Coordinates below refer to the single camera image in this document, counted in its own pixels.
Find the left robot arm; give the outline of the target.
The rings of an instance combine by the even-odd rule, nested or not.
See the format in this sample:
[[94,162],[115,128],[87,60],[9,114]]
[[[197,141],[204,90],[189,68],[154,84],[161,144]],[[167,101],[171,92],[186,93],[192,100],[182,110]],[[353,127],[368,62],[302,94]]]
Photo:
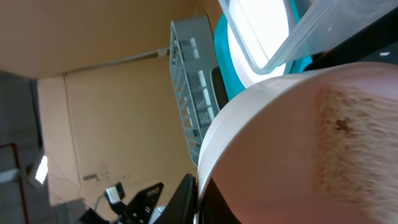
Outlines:
[[[123,202],[126,196],[121,182],[108,187],[97,199],[94,208],[88,209],[77,221],[78,224],[148,224],[164,188],[159,182],[139,191],[128,203]],[[105,198],[110,209],[117,215],[114,220],[105,220],[97,212],[98,205]]]

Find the pink bowl with rice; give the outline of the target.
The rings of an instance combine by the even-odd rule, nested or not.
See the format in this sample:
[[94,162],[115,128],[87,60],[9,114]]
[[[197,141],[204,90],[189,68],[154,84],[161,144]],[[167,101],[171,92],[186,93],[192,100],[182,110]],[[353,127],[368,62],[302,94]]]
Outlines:
[[314,187],[317,97],[332,85],[397,100],[397,67],[350,63],[270,78],[235,96],[200,150],[200,208],[213,179],[241,223],[378,223]]

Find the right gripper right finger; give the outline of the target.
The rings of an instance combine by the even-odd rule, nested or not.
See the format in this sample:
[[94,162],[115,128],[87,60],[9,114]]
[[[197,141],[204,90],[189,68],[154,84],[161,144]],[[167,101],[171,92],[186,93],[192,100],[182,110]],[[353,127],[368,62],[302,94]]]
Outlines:
[[200,224],[241,224],[229,208],[215,181],[211,179],[207,186],[201,209]]

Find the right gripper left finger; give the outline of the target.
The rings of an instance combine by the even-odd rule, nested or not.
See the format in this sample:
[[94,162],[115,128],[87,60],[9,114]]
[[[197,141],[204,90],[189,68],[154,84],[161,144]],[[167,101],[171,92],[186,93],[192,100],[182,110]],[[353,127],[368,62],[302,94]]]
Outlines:
[[196,178],[186,174],[154,224],[192,224],[196,204]]

